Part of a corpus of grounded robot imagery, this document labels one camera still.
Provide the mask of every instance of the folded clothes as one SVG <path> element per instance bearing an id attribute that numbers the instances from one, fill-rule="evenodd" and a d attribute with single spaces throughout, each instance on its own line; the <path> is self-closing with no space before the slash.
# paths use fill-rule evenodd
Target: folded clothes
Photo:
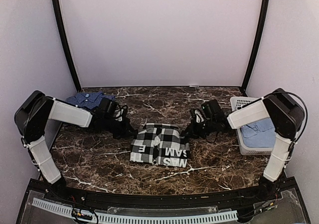
<path id="1" fill-rule="evenodd" d="M 133 162 L 185 168 L 189 156 L 188 138 L 175 125 L 147 123 L 131 143 Z"/>
<path id="2" fill-rule="evenodd" d="M 75 96 L 67 98 L 65 101 L 78 107 L 86 107 L 90 110 L 100 105 L 103 98 L 114 100 L 115 96 L 103 94 L 102 91 L 94 93 L 77 93 Z"/>
<path id="3" fill-rule="evenodd" d="M 270 118 L 250 123 L 240 130 L 247 147 L 272 148 L 275 145 L 275 127 Z"/>

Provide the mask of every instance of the plastic basket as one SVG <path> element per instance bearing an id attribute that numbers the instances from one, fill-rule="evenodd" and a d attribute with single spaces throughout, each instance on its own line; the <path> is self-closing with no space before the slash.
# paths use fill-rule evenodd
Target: plastic basket
<path id="1" fill-rule="evenodd" d="M 244 96 L 232 97 L 230 98 L 231 108 L 233 111 L 235 111 L 239 107 L 249 104 L 252 101 L 255 101 L 256 99 L 257 98 L 244 97 Z M 270 155 L 271 152 L 273 151 L 273 148 L 247 147 L 244 144 L 243 135 L 241 133 L 240 128 L 236 129 L 236 132 L 238 137 L 239 150 L 242 155 Z"/>

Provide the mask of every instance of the white wall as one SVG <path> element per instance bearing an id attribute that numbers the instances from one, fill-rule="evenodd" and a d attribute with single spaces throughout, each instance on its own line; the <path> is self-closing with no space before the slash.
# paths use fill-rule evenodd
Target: white wall
<path id="1" fill-rule="evenodd" d="M 287 174 L 295 176 L 313 223 L 319 221 L 319 0 L 270 0 L 247 93 L 259 97 L 282 87 L 300 95 L 309 124 Z"/>
<path id="2" fill-rule="evenodd" d="M 38 172 L 22 147 L 15 111 L 36 89 L 75 93 L 51 0 L 0 0 L 0 223 L 15 223 L 29 179 Z M 57 130 L 51 124 L 49 143 Z"/>
<path id="3" fill-rule="evenodd" d="M 60 0 L 83 87 L 240 86 L 262 0 Z"/>

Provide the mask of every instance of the marble surface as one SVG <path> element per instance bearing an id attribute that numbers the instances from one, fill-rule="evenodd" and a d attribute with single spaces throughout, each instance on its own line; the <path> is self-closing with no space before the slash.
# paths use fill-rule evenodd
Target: marble surface
<path id="1" fill-rule="evenodd" d="M 238 88 L 138 87 L 94 88 L 116 95 L 129 106 L 128 117 L 135 128 L 146 122 L 171 123 L 186 128 L 189 110 L 217 99 L 230 113 L 229 99 L 240 96 Z M 234 190 L 255 186 L 266 164 L 266 156 L 242 156 L 236 132 L 220 134 L 215 144 L 191 139 L 191 159 L 186 168 L 152 166 L 130 162 L 133 138 L 112 139 L 108 132 L 64 124 L 51 153 L 68 186 L 85 190 L 140 195 L 181 195 Z"/>

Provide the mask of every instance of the black and white checkered shirt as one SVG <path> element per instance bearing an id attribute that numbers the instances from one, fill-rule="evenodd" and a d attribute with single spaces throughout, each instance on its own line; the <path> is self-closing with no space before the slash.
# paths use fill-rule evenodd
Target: black and white checkered shirt
<path id="1" fill-rule="evenodd" d="M 188 138 L 171 124 L 147 123 L 131 143 L 133 162 L 186 167 L 189 157 Z"/>

